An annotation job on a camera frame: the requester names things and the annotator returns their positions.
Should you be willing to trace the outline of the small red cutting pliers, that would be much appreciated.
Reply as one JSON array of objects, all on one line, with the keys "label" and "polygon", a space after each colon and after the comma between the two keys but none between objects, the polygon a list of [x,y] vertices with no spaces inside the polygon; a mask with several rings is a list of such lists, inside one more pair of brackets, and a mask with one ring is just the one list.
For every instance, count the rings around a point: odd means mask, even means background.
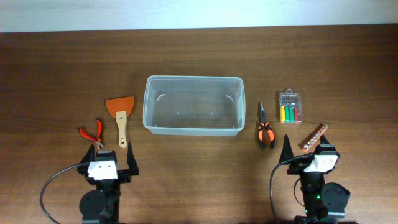
[{"label": "small red cutting pliers", "polygon": [[96,124],[97,124],[96,135],[86,132],[84,127],[80,127],[78,130],[79,130],[80,135],[83,138],[92,141],[93,144],[99,150],[103,150],[104,149],[104,144],[103,144],[103,140],[102,140],[102,137],[103,137],[103,123],[102,123],[102,121],[99,118],[97,118],[96,119]]}]

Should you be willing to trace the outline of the clear plastic container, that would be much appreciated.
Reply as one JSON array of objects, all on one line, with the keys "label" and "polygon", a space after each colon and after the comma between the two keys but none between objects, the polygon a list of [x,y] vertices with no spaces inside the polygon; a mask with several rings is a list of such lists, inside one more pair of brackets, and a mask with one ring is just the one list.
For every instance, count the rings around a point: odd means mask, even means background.
[{"label": "clear plastic container", "polygon": [[239,77],[150,76],[142,118],[152,134],[237,136],[245,127],[244,82]]}]

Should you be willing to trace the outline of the orange black long-nose pliers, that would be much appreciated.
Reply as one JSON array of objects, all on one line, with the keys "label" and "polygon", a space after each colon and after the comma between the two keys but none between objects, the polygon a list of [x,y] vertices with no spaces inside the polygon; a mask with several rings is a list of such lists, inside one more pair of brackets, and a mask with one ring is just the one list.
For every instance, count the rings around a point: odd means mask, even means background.
[{"label": "orange black long-nose pliers", "polygon": [[264,135],[267,134],[269,139],[269,148],[274,149],[275,134],[270,126],[270,123],[267,120],[266,112],[261,102],[259,103],[259,117],[260,117],[260,122],[257,131],[257,141],[259,143],[259,147],[261,149],[265,149],[266,137]]}]

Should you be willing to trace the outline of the orange scraper wooden handle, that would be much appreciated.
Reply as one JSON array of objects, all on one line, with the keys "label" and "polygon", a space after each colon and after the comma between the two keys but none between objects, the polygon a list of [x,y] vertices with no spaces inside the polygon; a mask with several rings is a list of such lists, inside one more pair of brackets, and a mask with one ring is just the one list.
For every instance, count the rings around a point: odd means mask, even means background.
[{"label": "orange scraper wooden handle", "polygon": [[105,100],[108,113],[116,120],[119,132],[118,144],[121,148],[127,147],[126,126],[127,117],[131,114],[134,107],[135,97],[125,96]]}]

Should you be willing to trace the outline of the clear screwdriver bit case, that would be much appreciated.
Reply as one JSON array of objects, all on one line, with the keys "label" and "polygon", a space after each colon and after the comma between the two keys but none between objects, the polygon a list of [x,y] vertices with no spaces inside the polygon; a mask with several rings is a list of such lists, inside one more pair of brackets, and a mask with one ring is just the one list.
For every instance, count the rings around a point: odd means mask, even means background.
[{"label": "clear screwdriver bit case", "polygon": [[286,89],[279,95],[280,122],[288,124],[302,123],[302,101],[299,93]]}]

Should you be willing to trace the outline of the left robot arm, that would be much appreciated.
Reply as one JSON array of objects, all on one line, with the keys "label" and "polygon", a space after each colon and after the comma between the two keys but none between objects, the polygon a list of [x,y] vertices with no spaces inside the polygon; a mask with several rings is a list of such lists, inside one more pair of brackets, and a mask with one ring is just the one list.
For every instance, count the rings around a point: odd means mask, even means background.
[{"label": "left robot arm", "polygon": [[83,223],[119,223],[121,184],[130,183],[132,176],[139,175],[131,143],[127,147],[127,164],[128,169],[119,170],[115,151],[95,152],[95,147],[90,146],[77,170],[96,187],[80,200]]}]

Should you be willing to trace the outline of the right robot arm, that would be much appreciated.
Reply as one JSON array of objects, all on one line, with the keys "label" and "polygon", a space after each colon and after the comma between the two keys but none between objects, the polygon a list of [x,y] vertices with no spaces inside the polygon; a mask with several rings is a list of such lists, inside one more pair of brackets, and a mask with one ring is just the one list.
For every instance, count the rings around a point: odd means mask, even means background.
[{"label": "right robot arm", "polygon": [[289,137],[284,136],[279,164],[288,166],[288,175],[299,176],[305,208],[305,215],[297,215],[294,223],[338,223],[345,217],[350,191],[340,184],[325,182],[325,175],[335,169],[340,157],[324,136],[313,152],[293,156]]}]

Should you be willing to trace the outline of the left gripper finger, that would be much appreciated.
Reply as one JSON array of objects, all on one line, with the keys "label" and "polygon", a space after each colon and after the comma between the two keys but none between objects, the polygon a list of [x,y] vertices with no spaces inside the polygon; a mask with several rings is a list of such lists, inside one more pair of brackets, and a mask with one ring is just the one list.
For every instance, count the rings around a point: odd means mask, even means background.
[{"label": "left gripper finger", "polygon": [[139,170],[130,142],[128,142],[127,149],[127,164],[129,166],[129,170]]},{"label": "left gripper finger", "polygon": [[82,160],[80,161],[81,164],[93,162],[95,160],[95,146],[92,144],[87,153],[83,156]]}]

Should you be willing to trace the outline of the orange socket rail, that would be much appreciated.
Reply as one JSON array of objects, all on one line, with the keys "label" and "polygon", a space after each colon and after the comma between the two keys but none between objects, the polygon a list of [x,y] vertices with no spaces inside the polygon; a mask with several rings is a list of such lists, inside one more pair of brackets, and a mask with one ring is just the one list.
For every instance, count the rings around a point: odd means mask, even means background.
[{"label": "orange socket rail", "polygon": [[312,146],[321,138],[322,135],[328,130],[327,124],[320,124],[316,130],[307,136],[302,144],[302,151],[307,152]]}]

